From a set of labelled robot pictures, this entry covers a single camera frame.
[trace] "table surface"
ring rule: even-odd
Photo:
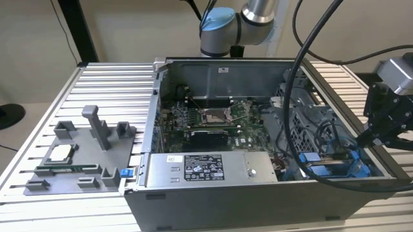
[[[361,122],[368,86],[345,66],[312,62],[347,102]],[[143,131],[153,86],[153,64],[91,63],[78,68],[44,117],[0,176],[0,231],[141,231],[119,192],[24,196],[31,170],[40,164],[55,139],[54,126],[71,120],[89,127],[82,117],[85,105],[99,106],[99,117],[110,126],[129,121],[138,128],[130,166],[141,161]],[[413,176],[413,152],[388,149],[404,170]],[[134,182],[122,179],[122,186]],[[345,221],[256,227],[221,231],[413,231],[413,191],[397,193],[363,207]]]

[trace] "blue latch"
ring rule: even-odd
[[[317,152],[302,152],[300,154],[300,161],[302,163],[321,161],[320,154]]]
[[[121,170],[121,178],[133,178],[134,177],[134,169],[122,169]]]

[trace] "metal case frame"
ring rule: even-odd
[[[201,58],[177,59],[190,61]],[[174,58],[167,58],[167,62],[173,62],[173,60]],[[260,59],[237,60],[249,62]],[[293,61],[293,59],[261,60]],[[157,68],[157,77],[159,77],[162,69]],[[349,130],[356,135],[360,134],[363,123],[308,60],[302,62],[302,70]],[[396,187],[408,184],[411,178],[384,148],[369,148],[369,152],[387,170],[387,175],[361,179],[336,179],[335,181],[363,186]],[[249,186],[145,189],[147,180],[145,169],[147,168],[149,155],[150,153],[146,153],[142,159],[138,188],[127,190],[125,195],[141,229],[145,231],[253,227],[344,220],[368,202],[387,199],[393,195],[393,193],[369,194],[343,190],[314,180]]]

